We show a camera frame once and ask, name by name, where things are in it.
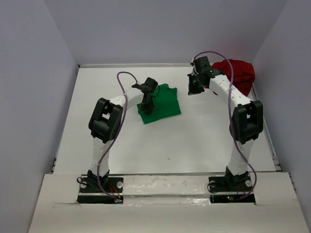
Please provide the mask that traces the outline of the green t shirt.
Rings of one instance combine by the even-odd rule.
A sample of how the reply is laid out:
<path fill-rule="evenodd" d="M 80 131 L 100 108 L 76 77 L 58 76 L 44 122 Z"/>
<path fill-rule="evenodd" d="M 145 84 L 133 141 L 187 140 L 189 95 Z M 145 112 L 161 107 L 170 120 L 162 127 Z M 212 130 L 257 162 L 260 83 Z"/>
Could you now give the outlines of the green t shirt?
<path fill-rule="evenodd" d="M 176 87 L 171 88 L 167 83 L 159 85 L 148 100 L 138 104 L 138 114 L 144 124 L 173 117 L 181 114 Z"/>

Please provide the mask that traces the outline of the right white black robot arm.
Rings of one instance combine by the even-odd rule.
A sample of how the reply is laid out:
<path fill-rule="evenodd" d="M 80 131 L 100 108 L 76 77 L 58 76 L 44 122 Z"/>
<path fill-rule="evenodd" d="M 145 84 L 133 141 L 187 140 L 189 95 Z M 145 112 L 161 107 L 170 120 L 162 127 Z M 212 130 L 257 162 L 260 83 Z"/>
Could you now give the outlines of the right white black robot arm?
<path fill-rule="evenodd" d="M 255 140 L 263 131 L 263 105 L 253 101 L 233 85 L 222 71 L 213 68 L 206 56 L 191 61 L 188 74 L 189 95 L 200 94 L 205 88 L 216 93 L 228 106 L 229 132 L 233 149 L 224 176 L 210 177 L 207 188 L 210 193 L 252 192 L 253 184 L 248 170 L 253 169 L 249 156 Z"/>

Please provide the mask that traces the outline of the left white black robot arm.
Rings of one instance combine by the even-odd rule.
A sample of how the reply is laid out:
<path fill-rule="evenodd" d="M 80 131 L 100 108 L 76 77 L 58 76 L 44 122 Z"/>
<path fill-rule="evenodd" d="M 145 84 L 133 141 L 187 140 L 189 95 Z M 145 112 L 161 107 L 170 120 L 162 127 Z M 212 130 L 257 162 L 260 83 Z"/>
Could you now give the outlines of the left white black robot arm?
<path fill-rule="evenodd" d="M 109 151 L 121 131 L 126 112 L 140 106 L 143 113 L 151 114 L 155 109 L 153 93 L 157 88 L 158 82 L 148 77 L 144 83 L 135 83 L 129 90 L 124 90 L 122 95 L 98 99 L 88 124 L 93 140 L 92 163 L 87 176 L 77 179 L 82 188 L 108 193 Z"/>

